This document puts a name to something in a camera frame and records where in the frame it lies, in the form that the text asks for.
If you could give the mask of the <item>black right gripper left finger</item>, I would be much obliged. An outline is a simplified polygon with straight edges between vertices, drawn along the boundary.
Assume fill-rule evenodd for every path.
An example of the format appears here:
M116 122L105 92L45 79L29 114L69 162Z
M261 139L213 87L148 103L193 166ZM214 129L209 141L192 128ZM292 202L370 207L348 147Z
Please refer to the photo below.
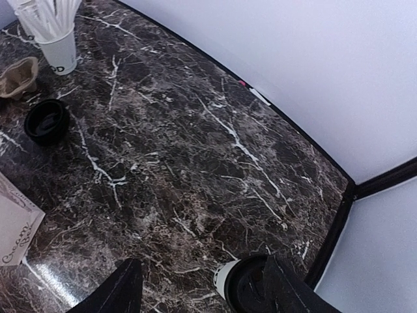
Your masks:
M141 261L128 258L90 296L68 310L68 313L138 313L141 310L142 291Z

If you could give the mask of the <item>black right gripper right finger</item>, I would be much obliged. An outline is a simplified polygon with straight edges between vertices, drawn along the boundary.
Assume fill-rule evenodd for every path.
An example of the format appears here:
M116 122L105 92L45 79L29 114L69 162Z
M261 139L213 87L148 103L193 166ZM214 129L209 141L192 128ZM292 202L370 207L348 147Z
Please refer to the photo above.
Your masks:
M269 255L266 259L263 285L267 312L339 312L275 255Z

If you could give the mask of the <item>single black cup lid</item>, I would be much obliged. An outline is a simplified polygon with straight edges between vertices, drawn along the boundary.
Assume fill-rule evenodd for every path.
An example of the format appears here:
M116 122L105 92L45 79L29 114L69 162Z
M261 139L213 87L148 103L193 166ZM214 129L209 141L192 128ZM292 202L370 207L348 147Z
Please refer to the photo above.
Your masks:
M232 312L266 312L263 284L267 255L248 256L232 266L225 278L225 300Z

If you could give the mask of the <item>white paper takeout bag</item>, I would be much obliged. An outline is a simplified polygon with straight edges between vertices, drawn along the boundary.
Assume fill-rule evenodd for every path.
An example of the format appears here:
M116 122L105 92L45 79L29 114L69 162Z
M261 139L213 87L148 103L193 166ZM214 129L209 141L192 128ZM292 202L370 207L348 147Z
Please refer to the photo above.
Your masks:
M21 263L45 212L1 175L1 266Z

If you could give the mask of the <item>stack of black cup lids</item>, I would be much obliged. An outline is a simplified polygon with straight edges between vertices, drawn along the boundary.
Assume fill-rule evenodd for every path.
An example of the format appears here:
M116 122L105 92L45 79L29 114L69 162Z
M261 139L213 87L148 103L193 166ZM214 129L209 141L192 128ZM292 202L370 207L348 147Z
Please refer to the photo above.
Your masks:
M66 135L70 114L63 101L47 99L36 104L26 115L24 131L40 146L59 143Z

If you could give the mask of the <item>brown cardboard cup carrier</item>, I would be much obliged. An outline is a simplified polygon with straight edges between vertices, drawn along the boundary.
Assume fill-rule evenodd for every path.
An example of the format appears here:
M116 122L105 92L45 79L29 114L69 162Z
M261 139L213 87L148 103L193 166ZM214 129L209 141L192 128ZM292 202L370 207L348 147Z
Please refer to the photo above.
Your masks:
M37 90L38 59L26 57L10 65L1 75L1 98L21 99Z

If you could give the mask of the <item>white paper coffee cup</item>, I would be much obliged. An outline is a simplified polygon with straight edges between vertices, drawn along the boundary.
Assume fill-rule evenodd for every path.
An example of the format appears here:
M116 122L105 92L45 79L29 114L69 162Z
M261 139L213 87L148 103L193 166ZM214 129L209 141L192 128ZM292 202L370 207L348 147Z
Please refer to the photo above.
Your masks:
M227 279L228 274L232 270L232 268L239 262L240 260L234 260L221 265L217 270L214 272L213 277L213 284L222 299L225 299L225 282Z

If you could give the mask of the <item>white cup holding straws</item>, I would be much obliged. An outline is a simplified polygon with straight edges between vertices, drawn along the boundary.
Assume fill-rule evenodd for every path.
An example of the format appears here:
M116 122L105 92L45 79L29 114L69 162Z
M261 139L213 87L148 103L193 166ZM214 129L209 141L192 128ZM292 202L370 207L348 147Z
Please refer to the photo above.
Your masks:
M77 66L74 27L51 40L35 37L52 71L59 76L70 74Z

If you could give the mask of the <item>bundle of white wrapped straws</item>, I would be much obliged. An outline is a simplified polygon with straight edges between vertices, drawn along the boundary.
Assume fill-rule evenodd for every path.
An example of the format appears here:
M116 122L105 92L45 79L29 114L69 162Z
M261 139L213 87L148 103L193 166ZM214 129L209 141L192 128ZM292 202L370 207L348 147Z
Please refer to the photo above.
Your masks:
M7 1L25 34L30 39L50 42L64 37L74 28L81 0Z

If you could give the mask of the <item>black right frame post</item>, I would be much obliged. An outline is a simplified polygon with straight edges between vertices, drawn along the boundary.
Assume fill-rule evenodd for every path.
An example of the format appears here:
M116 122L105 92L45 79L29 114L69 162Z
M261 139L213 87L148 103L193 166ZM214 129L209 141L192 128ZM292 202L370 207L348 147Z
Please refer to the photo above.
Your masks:
M354 189L355 200L359 200L386 190L416 177L417 157L357 185Z

